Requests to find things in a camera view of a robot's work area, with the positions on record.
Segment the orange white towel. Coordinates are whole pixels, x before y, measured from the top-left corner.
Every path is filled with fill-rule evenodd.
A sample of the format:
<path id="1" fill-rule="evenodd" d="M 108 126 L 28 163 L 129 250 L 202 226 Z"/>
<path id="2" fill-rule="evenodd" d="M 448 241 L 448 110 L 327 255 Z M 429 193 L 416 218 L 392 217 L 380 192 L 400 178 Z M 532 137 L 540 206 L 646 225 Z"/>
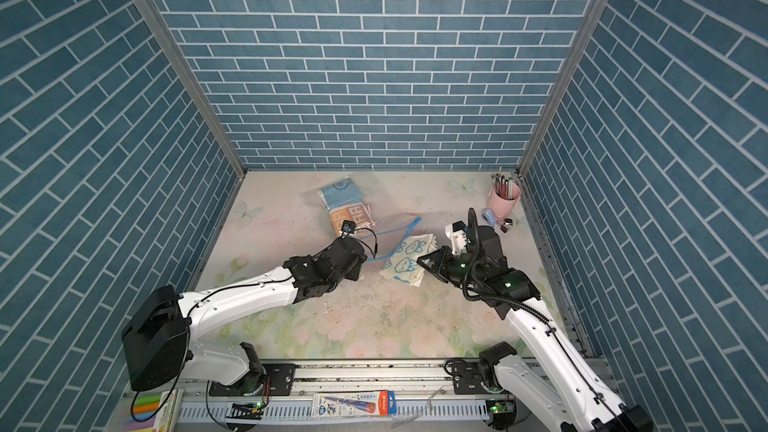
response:
<path id="1" fill-rule="evenodd" d="M 337 235 L 340 235 L 340 227 L 344 220 L 354 221 L 357 224 L 357 227 L 372 228 L 375 225 L 375 222 L 371 217 L 369 207 L 362 202 L 346 204 L 344 206 L 332 209 L 329 212 L 329 217 L 333 226 L 333 230 Z"/>

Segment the pale green bunny towel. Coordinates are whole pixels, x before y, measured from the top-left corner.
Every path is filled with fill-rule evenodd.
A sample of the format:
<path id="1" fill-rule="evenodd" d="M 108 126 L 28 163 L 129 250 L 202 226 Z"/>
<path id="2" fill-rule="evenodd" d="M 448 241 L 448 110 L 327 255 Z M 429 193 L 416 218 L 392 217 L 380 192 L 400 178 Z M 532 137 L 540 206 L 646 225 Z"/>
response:
<path id="1" fill-rule="evenodd" d="M 437 250 L 437 239 L 433 234 L 408 236 L 395 248 L 379 274 L 409 286 L 419 287 L 425 269 L 417 259 Z"/>

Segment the clear vacuum bag blue zipper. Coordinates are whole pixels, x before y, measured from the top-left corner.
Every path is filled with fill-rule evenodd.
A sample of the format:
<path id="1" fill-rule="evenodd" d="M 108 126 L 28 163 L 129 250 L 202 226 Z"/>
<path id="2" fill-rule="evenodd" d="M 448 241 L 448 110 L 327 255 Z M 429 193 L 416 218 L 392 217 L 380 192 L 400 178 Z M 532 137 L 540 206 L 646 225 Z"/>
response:
<path id="1" fill-rule="evenodd" d="M 303 201 L 321 211 L 325 228 L 335 235 L 341 233 L 343 222 L 355 223 L 354 236 L 376 253 L 377 262 L 384 263 L 422 223 L 420 214 L 408 211 L 385 185 L 386 180 L 372 171 L 322 175 Z"/>

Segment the light blue towel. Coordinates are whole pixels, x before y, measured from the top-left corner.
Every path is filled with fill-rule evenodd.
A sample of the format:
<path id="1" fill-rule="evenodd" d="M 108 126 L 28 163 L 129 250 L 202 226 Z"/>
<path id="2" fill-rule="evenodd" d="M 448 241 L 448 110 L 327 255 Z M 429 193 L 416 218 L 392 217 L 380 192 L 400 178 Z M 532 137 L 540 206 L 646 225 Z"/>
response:
<path id="1" fill-rule="evenodd" d="M 320 188 L 318 194 L 328 211 L 363 202 L 363 193 L 350 177 Z"/>

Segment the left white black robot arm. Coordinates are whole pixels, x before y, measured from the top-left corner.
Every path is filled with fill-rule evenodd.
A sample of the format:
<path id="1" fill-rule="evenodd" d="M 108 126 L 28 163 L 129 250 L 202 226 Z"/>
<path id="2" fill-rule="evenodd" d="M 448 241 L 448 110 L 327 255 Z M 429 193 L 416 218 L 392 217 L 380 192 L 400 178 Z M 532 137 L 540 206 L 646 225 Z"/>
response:
<path id="1" fill-rule="evenodd" d="M 255 347 L 246 342 L 223 346 L 206 335 L 257 312 L 330 293 L 343 280 L 357 280 L 366 259 L 356 238 L 338 237 L 314 255 L 291 257 L 231 285 L 184 293 L 172 286 L 154 290 L 122 331 L 132 390 L 184 379 L 218 383 L 237 395 L 263 392 L 267 373 Z"/>

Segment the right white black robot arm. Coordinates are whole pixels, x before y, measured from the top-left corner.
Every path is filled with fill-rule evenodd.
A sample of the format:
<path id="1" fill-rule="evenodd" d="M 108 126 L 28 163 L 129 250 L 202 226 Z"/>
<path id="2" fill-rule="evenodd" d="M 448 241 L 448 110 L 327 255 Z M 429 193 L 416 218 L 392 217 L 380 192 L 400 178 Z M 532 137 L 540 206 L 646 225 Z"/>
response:
<path id="1" fill-rule="evenodd" d="M 448 226 L 449 245 L 417 263 L 465 300 L 490 307 L 526 344 L 544 373 L 538 375 L 507 342 L 479 354 L 483 386 L 508 393 L 551 431 L 652 431 L 650 415 L 615 393 L 569 341 L 527 274 L 512 268 L 495 229 L 475 210 Z"/>

